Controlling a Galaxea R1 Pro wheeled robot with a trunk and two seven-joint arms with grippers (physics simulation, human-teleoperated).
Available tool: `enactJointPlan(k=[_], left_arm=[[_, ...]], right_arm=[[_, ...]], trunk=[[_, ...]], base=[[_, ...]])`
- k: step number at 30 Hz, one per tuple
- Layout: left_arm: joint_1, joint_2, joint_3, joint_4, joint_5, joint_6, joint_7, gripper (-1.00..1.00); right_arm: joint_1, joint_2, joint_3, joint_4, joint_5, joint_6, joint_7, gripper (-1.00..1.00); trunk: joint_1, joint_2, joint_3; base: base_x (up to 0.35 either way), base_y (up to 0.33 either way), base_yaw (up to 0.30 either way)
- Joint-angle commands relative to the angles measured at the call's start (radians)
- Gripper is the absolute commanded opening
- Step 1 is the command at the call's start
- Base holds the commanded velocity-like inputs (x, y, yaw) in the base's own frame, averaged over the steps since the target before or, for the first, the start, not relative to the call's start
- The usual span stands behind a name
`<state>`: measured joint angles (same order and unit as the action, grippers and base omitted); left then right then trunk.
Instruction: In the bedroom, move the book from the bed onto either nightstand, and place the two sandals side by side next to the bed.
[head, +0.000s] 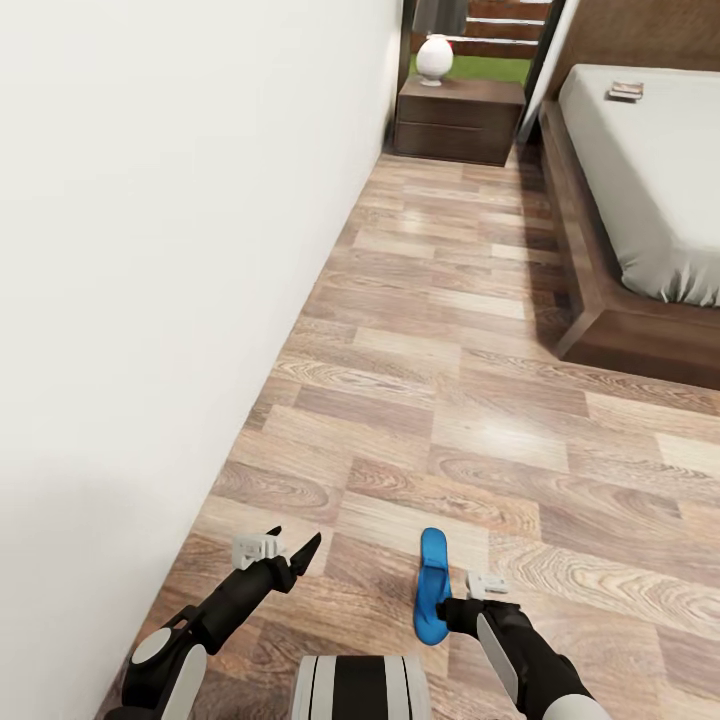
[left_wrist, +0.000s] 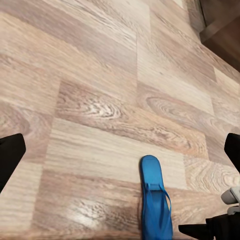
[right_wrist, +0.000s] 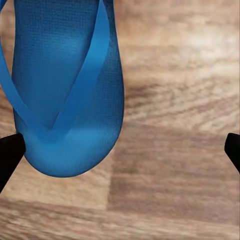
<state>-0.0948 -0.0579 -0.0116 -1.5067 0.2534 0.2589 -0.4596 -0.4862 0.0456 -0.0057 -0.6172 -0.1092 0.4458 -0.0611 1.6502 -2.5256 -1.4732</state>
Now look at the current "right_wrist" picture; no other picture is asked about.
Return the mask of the sandal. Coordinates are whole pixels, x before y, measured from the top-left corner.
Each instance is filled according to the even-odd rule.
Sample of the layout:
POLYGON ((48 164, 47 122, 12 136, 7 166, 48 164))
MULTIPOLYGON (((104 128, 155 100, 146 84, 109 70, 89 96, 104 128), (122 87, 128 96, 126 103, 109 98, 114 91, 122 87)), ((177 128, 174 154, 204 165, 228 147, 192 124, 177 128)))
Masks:
POLYGON ((109 155, 123 126, 114 0, 13 2, 12 74, 0 44, 0 85, 24 156, 44 175, 81 175, 109 155))

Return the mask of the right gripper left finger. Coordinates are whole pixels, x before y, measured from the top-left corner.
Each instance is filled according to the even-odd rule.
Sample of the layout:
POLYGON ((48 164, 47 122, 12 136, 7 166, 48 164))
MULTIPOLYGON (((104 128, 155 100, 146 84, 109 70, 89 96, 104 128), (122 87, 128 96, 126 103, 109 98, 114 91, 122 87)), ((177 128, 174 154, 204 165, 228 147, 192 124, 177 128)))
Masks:
POLYGON ((26 153, 22 133, 0 138, 0 193, 26 153))

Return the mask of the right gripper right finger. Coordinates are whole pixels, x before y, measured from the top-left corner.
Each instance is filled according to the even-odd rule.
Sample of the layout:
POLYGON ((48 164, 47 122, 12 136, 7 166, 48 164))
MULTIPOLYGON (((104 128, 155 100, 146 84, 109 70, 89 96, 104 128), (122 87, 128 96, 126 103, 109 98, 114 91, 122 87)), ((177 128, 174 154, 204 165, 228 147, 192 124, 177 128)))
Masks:
POLYGON ((240 134, 228 134, 224 151, 229 156, 237 170, 240 172, 240 134))

